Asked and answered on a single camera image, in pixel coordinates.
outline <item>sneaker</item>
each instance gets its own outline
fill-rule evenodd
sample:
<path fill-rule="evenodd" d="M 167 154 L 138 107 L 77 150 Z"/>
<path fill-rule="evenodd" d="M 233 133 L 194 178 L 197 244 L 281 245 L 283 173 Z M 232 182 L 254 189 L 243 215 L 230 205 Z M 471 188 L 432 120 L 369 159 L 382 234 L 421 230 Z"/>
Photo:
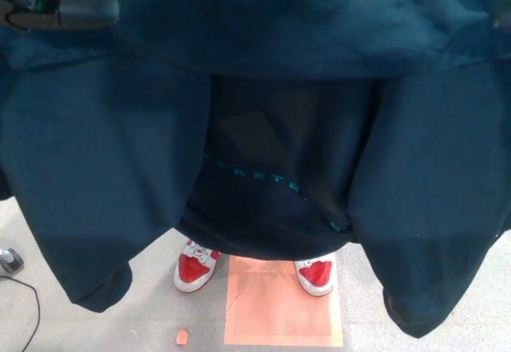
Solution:
<path fill-rule="evenodd" d="M 300 286 L 309 295 L 328 295 L 334 288 L 331 279 L 334 255 L 295 262 L 296 276 Z"/>
<path fill-rule="evenodd" d="M 195 292 L 213 275 L 220 253 L 189 240 L 183 248 L 176 270 L 174 284 L 179 291 Z"/>

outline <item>tile floor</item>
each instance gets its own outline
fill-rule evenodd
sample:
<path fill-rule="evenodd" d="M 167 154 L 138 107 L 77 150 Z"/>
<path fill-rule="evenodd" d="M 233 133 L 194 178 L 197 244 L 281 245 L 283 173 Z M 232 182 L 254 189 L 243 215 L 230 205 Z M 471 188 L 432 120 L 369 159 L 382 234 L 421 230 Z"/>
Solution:
<path fill-rule="evenodd" d="M 381 286 L 355 245 L 337 253 L 343 348 L 225 346 L 224 323 L 228 259 L 222 258 L 212 281 L 193 295 L 178 292 L 172 271 L 184 238 L 171 231 L 132 263 L 134 283 L 126 297 L 104 314 L 68 303 L 42 258 L 14 200 L 0 203 L 0 247 L 13 247 L 26 260 L 18 277 L 34 285 L 42 303 L 42 321 L 28 350 L 36 352 L 216 352 L 303 350 L 406 352 L 511 350 L 511 235 L 488 254 L 473 285 L 450 318 L 421 340 L 402 334 L 387 318 Z M 18 352 L 36 322 L 32 292 L 0 282 L 0 351 Z M 180 328 L 188 345 L 176 346 Z"/>

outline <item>fabric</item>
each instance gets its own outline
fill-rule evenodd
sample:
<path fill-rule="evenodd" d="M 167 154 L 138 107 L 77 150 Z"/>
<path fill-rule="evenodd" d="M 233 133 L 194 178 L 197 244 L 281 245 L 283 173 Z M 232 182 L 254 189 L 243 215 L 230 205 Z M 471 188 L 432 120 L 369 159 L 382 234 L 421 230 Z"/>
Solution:
<path fill-rule="evenodd" d="M 173 227 L 260 259 L 358 241 L 421 337 L 511 224 L 498 1 L 119 0 L 109 30 L 0 30 L 0 193 L 90 310 Z"/>

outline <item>cable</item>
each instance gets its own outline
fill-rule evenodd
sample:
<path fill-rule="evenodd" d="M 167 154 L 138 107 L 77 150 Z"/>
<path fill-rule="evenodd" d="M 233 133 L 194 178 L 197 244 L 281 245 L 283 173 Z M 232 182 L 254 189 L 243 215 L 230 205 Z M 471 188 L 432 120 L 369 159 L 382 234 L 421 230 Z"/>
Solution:
<path fill-rule="evenodd" d="M 41 323 L 41 304 L 39 302 L 38 290 L 36 290 L 35 287 L 32 287 L 31 285 L 29 285 L 27 283 L 24 283 L 24 282 L 22 282 L 20 280 L 17 280 L 15 278 L 11 278 L 10 276 L 0 275 L 0 280 L 1 279 L 10 280 L 11 282 L 15 282 L 17 284 L 21 284 L 22 286 L 31 289 L 34 292 L 34 295 L 35 295 L 35 302 L 38 305 L 38 322 L 35 325 L 34 331 L 30 335 L 30 338 L 29 338 L 28 342 L 26 342 L 25 346 L 21 350 L 21 352 L 25 352 L 26 349 L 29 347 L 30 343 L 32 342 L 32 340 L 34 340 L 34 336 L 38 332 L 39 324 Z"/>

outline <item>orange square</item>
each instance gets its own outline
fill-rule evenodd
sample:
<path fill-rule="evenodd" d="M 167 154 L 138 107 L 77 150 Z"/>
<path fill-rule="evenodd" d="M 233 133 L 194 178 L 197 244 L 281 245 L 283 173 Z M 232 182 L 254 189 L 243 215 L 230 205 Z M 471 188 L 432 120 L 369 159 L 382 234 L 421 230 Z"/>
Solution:
<path fill-rule="evenodd" d="M 224 343 L 343 346 L 339 292 L 315 298 L 299 285 L 293 262 L 231 256 Z"/>

